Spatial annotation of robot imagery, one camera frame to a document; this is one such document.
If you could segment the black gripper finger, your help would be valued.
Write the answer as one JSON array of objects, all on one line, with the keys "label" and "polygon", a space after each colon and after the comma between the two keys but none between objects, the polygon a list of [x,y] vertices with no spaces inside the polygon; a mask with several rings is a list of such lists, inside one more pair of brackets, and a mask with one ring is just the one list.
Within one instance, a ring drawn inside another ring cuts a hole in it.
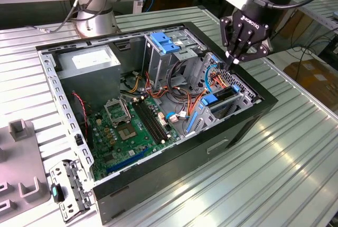
[{"label": "black gripper finger", "polygon": [[232,63],[239,64],[263,58],[272,52],[268,31],[243,30],[235,41]]},{"label": "black gripper finger", "polygon": [[239,16],[223,17],[220,20],[222,44],[233,58],[241,60],[242,20]]}]

